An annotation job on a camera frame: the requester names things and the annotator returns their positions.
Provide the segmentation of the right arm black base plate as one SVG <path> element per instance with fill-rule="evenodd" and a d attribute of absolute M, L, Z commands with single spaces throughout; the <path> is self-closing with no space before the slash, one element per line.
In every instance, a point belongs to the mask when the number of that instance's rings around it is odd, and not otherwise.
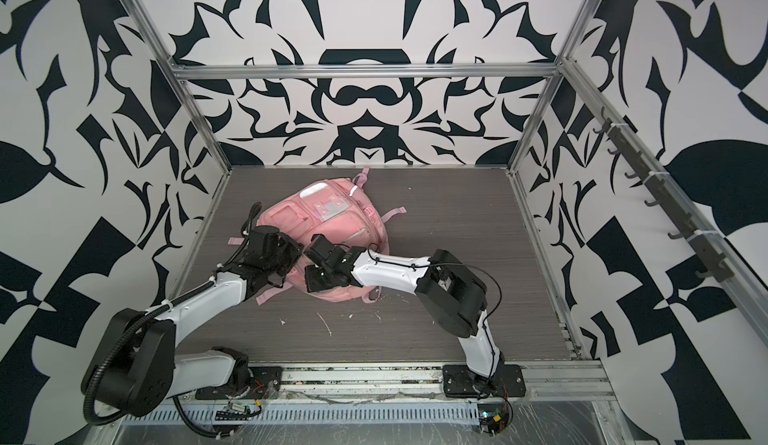
<path fill-rule="evenodd" d="M 518 365 L 504 363 L 491 378 L 470 371 L 466 365 L 444 365 L 442 387 L 449 398 L 521 398 L 527 392 L 522 369 Z"/>

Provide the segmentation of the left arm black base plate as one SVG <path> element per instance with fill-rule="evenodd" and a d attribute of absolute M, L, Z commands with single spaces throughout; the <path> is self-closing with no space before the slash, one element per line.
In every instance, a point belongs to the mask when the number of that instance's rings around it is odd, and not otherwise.
<path fill-rule="evenodd" d="M 260 400 L 276 397 L 281 388 L 281 366 L 250 366 L 243 375 L 237 373 L 225 385 L 206 387 L 195 392 L 197 400 Z"/>

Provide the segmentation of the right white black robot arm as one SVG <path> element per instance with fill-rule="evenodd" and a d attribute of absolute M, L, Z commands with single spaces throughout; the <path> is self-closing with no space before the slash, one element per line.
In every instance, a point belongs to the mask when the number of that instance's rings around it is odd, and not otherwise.
<path fill-rule="evenodd" d="M 492 338 L 487 286 L 477 267 L 446 250 L 429 257 L 404 258 L 354 246 L 342 247 L 321 236 L 305 250 L 304 269 L 312 293 L 379 287 L 418 298 L 432 320 L 458 338 L 468 370 L 487 382 L 495 378 L 503 356 Z"/>

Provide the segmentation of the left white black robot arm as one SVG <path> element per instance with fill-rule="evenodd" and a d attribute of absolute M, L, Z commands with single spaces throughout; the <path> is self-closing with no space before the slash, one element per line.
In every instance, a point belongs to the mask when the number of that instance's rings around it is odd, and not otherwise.
<path fill-rule="evenodd" d="M 283 285 L 302 252 L 301 244 L 277 228 L 258 226 L 204 284 L 147 310 L 116 313 L 81 383 L 86 422 L 102 426 L 125 415 L 141 417 L 168 398 L 198 389 L 235 397 L 248 392 L 252 374 L 246 354 L 215 347 L 184 355 L 177 348 L 220 313 L 265 287 Z"/>

